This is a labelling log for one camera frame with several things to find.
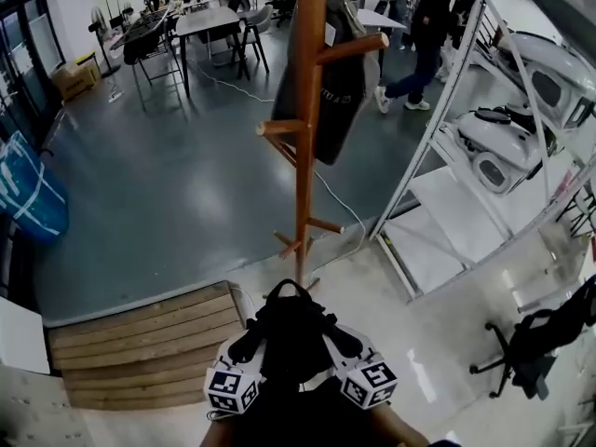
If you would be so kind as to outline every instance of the blue plastic bag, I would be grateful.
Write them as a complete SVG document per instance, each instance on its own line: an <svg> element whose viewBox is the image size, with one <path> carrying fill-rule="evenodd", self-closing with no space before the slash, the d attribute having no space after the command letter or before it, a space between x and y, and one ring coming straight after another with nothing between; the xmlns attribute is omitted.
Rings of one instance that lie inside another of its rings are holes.
<svg viewBox="0 0 596 447"><path fill-rule="evenodd" d="M68 228L66 192L20 131L0 150L0 208L43 243Z"/></svg>

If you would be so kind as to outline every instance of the wooden platform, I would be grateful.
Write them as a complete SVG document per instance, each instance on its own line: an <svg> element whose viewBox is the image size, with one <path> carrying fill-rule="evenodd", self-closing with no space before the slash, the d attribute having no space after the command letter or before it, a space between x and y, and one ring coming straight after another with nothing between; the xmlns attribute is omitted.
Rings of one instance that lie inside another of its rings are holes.
<svg viewBox="0 0 596 447"><path fill-rule="evenodd" d="M242 331L229 283L49 332L73 407L140 410L200 402L221 342Z"/></svg>

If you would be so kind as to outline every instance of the white sneaker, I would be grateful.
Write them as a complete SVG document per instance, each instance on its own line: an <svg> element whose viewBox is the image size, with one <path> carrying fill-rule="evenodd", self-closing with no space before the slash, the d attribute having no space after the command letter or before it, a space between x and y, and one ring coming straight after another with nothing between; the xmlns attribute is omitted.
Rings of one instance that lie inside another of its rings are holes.
<svg viewBox="0 0 596 447"><path fill-rule="evenodd" d="M428 111L430 109L430 104L428 104L425 100L421 100L418 104L406 101L404 106L411 111Z"/></svg>
<svg viewBox="0 0 596 447"><path fill-rule="evenodd" d="M385 87L377 86L374 90L374 100L379 106L379 111L386 115L389 112L389 104L391 100L385 95Z"/></svg>

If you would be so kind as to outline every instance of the cardboard box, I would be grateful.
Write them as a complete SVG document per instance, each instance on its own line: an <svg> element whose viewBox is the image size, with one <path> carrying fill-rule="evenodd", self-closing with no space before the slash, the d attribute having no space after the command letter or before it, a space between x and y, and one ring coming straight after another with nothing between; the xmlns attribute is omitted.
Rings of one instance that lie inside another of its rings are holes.
<svg viewBox="0 0 596 447"><path fill-rule="evenodd" d="M100 72L93 60L81 65L65 64L52 75L52 81L65 102L92 89L100 78Z"/></svg>

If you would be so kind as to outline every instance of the wooden coat rack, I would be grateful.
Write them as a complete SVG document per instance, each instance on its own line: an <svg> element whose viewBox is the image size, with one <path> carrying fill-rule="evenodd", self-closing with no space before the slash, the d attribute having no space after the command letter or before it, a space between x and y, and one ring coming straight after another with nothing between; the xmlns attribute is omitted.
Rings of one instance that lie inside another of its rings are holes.
<svg viewBox="0 0 596 447"><path fill-rule="evenodd" d="M296 58L297 115L295 120L267 121L257 128L257 134L265 137L296 168L296 234L290 239L279 232L274 235L286 246L281 258L296 252L295 281L302 285L305 258L314 239L306 240L309 225L341 234L343 227L311 217L310 193L313 179L314 148L318 125L323 65L368 51L388 46L385 34L370 34L350 42L325 48L325 23L327 0L297 0L297 21L294 23ZM278 139L278 134L293 132L296 150L290 149ZM318 283L316 279L308 289Z"/></svg>

